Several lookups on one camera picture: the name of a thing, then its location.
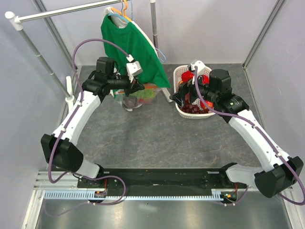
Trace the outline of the purple grape bunch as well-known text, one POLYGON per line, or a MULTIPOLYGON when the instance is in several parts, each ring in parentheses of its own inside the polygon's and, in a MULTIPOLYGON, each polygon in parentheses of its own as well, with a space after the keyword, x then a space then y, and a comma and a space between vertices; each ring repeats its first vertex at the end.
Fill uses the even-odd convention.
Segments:
POLYGON ((194 102, 191 103, 190 94, 187 94, 185 96, 184 106, 180 108, 180 110, 192 115, 201 115, 206 113, 206 110, 202 108, 201 101, 199 99, 196 99, 194 102))

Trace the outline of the green grape bunch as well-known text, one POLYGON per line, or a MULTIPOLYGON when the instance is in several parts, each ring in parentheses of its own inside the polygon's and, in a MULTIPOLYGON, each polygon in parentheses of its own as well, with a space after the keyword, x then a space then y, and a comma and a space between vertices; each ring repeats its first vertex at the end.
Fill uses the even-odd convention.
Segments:
POLYGON ((134 96, 136 98, 154 98, 156 96, 157 92, 153 89, 145 89, 145 90, 141 90, 141 91, 137 91, 133 94, 131 94, 131 96, 134 96))

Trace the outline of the clear orange zip bag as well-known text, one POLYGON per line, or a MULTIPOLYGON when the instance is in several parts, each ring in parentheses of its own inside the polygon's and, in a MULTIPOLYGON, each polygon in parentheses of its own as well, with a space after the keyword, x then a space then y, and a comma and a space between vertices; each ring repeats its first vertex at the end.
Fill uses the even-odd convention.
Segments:
POLYGON ((152 83, 144 84, 144 89, 129 94, 125 94, 123 89, 111 90, 111 95, 125 110, 131 112, 144 104, 149 104, 160 92, 160 88, 152 83))

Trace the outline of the pink dragon fruit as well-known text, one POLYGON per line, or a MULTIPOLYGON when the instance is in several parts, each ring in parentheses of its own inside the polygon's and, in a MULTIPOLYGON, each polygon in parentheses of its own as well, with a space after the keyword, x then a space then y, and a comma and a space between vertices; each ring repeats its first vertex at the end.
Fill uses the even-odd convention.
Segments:
POLYGON ((153 98, 139 98, 139 103, 141 104, 150 104, 153 98))

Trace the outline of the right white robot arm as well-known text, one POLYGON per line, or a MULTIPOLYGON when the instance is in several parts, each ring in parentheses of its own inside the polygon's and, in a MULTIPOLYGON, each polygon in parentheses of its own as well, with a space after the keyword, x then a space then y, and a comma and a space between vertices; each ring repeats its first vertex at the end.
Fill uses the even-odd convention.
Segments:
POLYGON ((187 102, 191 105, 211 102, 211 112, 237 131, 260 162, 259 167, 237 163, 225 165, 224 172, 218 176, 219 184, 225 188, 234 183, 253 186, 267 198, 281 195, 295 183, 304 190, 299 177, 303 161, 298 156, 290 157, 260 126, 244 99, 232 92, 229 72, 205 68, 190 73, 191 78, 187 81, 183 81, 178 69, 173 73, 174 93, 170 98, 175 101, 177 109, 185 107, 187 102))

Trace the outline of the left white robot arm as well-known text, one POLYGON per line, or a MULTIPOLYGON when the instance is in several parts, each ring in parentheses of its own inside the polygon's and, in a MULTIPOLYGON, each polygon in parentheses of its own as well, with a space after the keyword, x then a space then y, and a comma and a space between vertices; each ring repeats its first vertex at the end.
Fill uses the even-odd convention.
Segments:
POLYGON ((97 60, 96 70, 82 84, 82 91, 72 110, 51 135, 44 134, 41 138, 49 168, 55 166, 86 177, 93 187, 104 184, 102 167, 85 159, 76 145, 90 116, 112 90, 120 90, 129 95, 145 89, 137 78, 142 73, 140 63, 131 57, 128 60, 124 75, 115 73, 113 59, 100 57, 97 60))

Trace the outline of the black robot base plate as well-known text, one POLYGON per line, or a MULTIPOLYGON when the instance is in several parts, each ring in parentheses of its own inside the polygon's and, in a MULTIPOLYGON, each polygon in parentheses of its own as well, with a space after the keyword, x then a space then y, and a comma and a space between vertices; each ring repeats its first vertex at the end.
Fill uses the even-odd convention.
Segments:
POLYGON ((229 181, 222 168, 105 168, 100 176, 117 176, 128 187, 182 186, 203 189, 244 189, 229 181))

